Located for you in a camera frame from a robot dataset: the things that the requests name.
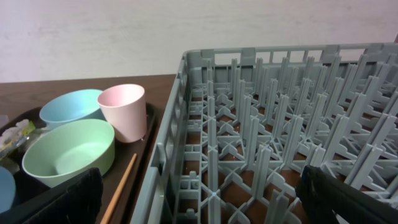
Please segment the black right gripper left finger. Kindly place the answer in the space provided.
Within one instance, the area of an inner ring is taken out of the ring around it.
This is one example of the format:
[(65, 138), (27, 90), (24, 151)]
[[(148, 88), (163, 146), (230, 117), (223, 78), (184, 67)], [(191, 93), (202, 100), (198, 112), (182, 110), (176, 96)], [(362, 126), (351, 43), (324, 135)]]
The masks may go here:
[(1, 223), (94, 223), (101, 208), (98, 168), (81, 174), (1, 214)]

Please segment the dark blue plate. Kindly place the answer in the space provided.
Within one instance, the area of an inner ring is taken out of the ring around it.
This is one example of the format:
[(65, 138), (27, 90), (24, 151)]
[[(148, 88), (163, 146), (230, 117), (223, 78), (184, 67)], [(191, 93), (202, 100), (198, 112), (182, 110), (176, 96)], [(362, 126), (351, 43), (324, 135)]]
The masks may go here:
[(9, 210), (16, 196), (14, 176), (4, 167), (0, 169), (0, 212)]

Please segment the grey dishwasher rack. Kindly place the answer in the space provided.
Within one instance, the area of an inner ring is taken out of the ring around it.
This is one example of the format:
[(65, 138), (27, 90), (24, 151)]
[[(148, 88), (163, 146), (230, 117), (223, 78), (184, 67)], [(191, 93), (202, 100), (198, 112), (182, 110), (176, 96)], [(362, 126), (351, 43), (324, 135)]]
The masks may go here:
[(397, 207), (397, 44), (182, 55), (132, 223), (303, 223), (305, 166)]

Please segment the yellow snack wrapper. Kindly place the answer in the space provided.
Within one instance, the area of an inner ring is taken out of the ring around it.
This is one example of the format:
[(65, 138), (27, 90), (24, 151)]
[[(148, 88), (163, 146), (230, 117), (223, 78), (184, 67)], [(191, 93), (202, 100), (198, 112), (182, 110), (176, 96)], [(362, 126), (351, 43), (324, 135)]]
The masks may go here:
[(1, 159), (24, 144), (36, 130), (34, 123), (28, 119), (17, 122), (1, 135)]

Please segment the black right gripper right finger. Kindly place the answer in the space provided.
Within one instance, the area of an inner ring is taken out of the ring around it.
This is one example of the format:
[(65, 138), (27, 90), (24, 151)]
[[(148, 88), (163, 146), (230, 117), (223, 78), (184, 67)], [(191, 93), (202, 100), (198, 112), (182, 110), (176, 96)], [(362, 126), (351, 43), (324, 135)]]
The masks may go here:
[(295, 193), (311, 223), (397, 223), (397, 210), (324, 173), (305, 166)]

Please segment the pink cup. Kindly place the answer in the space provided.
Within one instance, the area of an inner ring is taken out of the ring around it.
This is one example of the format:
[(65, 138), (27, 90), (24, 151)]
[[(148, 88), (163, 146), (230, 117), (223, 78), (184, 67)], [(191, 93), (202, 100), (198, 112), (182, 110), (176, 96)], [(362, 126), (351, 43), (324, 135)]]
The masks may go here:
[(112, 86), (98, 97), (98, 104), (115, 138), (124, 143), (135, 142), (147, 131), (146, 91), (136, 84)]

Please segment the wooden chopstick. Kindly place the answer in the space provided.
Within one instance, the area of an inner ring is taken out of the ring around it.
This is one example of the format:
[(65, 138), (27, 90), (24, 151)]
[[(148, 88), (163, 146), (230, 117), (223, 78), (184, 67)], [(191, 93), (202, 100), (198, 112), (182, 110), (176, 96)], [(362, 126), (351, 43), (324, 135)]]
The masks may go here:
[(129, 162), (129, 164), (128, 164), (128, 166), (118, 184), (118, 187), (116, 188), (115, 193), (114, 193), (114, 195), (113, 195), (113, 197), (112, 197), (112, 199), (111, 199), (111, 201), (110, 201), (110, 203), (100, 221), (100, 224), (108, 224), (108, 222), (110, 221), (110, 218), (113, 214), (114, 208), (116, 207), (116, 204), (118, 203), (118, 200), (121, 196), (123, 188), (126, 184), (127, 178), (129, 177), (132, 167), (136, 161), (136, 157), (137, 157), (137, 154), (134, 154), (133, 157), (131, 158), (131, 160), (130, 160), (130, 162)]

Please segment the light blue bowl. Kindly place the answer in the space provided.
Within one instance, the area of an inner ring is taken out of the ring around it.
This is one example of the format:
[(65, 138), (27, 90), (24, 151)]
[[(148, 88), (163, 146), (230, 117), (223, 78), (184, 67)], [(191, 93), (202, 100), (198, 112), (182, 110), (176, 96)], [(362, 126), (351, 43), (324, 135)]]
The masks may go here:
[(105, 120), (98, 103), (98, 97), (102, 92), (102, 90), (85, 89), (66, 93), (44, 105), (39, 117), (49, 129), (81, 119)]

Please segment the brown serving tray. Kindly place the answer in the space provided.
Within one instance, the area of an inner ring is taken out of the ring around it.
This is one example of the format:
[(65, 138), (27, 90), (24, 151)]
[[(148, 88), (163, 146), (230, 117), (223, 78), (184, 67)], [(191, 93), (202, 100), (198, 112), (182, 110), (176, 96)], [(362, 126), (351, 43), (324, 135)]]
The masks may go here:
[[(109, 223), (122, 223), (125, 219), (129, 218), (130, 214), (132, 213), (134, 197), (138, 195), (138, 181), (142, 175), (141, 164), (149, 153), (148, 148), (150, 146), (150, 142), (152, 141), (154, 126), (156, 124), (155, 109), (151, 104), (146, 105), (146, 113), (147, 131), (142, 140), (138, 140), (133, 143), (122, 143), (119, 141), (115, 142), (114, 162), (109, 171), (107, 171), (105, 175), (102, 175), (102, 205), (94, 223), (100, 223), (131, 158), (134, 154), (137, 154), (136, 161), (132, 167), (129, 177), (127, 178), (126, 184), (123, 188), (118, 203), (114, 208)], [(20, 170), (14, 174), (14, 180), (16, 183), (16, 196), (10, 209), (51, 189), (50, 187), (41, 183), (39, 180), (29, 176), (24, 172), (24, 170)]]

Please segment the light green bowl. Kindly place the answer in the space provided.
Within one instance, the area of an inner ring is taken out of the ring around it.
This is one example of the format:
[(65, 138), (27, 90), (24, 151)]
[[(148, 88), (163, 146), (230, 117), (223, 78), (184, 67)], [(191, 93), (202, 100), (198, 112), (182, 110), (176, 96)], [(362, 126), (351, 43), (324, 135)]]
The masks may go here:
[(22, 168), (53, 188), (90, 169), (105, 175), (115, 158), (113, 127), (100, 119), (64, 124), (38, 139), (24, 154)]

